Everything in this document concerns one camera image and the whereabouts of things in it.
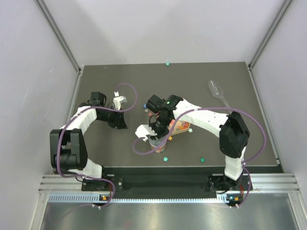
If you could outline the clear plastic jar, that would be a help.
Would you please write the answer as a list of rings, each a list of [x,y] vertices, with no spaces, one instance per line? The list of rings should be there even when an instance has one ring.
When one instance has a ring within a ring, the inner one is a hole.
[[[152,150],[155,149],[155,153],[161,153],[164,152],[166,149],[166,142],[149,142],[150,143],[150,147]]]

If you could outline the tan tray translucent star candies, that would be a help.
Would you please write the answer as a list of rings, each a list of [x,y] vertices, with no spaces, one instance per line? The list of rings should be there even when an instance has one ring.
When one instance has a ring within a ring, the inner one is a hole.
[[[175,125],[173,132],[172,132],[172,135],[177,135],[177,134],[187,132],[189,128],[190,128],[189,122],[178,121],[178,122],[176,122],[176,125]]]

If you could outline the clear plastic scoop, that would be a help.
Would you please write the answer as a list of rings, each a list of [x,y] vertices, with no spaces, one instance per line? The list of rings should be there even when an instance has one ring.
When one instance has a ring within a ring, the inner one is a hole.
[[[209,89],[210,89],[213,97],[222,101],[224,103],[225,107],[228,108],[228,113],[231,114],[232,110],[230,110],[230,105],[229,105],[228,101],[226,100],[226,98],[224,96],[224,91],[221,88],[221,86],[213,80],[210,80],[208,82],[208,85],[209,85]]]

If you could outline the clear round jar lid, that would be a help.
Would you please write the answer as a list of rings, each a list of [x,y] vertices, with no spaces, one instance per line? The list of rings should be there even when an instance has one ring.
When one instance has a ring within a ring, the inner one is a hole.
[[[149,143],[153,148],[157,148],[158,146],[162,147],[166,144],[166,142],[166,137],[156,138],[156,136],[153,136],[149,138]]]

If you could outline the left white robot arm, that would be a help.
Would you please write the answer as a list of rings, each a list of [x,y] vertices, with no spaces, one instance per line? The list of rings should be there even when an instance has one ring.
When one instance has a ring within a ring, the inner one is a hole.
[[[53,129],[49,135],[51,166],[60,171],[92,177],[92,184],[98,190],[107,188],[109,179],[103,175],[104,168],[88,158],[84,134],[94,121],[103,121],[114,129],[126,129],[124,113],[120,112],[122,104],[127,102],[125,96],[114,92],[115,97],[108,110],[103,110],[106,96],[92,92],[91,98],[81,103],[75,115],[60,129]]]

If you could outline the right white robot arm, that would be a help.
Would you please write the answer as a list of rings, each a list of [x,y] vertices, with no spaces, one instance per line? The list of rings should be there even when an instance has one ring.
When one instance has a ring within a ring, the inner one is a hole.
[[[224,186],[234,190],[241,185],[242,161],[250,132],[238,112],[228,115],[212,109],[201,110],[201,107],[175,95],[167,100],[153,95],[146,107],[158,115],[156,121],[149,123],[150,139],[159,140],[168,135],[172,120],[188,122],[218,137],[220,151],[225,155]]]

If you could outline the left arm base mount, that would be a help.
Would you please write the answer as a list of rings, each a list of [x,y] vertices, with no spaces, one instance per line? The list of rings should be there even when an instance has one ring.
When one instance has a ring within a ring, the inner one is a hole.
[[[90,180],[85,177],[77,176],[75,179],[82,183],[81,190],[85,192],[102,192],[102,191],[113,191],[113,186],[110,182]],[[110,180],[115,185],[116,191],[123,189],[124,177],[120,175],[108,174],[107,180]]]

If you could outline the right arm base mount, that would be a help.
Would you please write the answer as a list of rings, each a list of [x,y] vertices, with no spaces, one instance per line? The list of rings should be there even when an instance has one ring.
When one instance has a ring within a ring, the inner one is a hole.
[[[234,192],[243,188],[247,191],[252,183],[247,175],[241,175],[236,181],[226,177],[224,174],[213,174],[208,177],[209,186],[216,192]]]

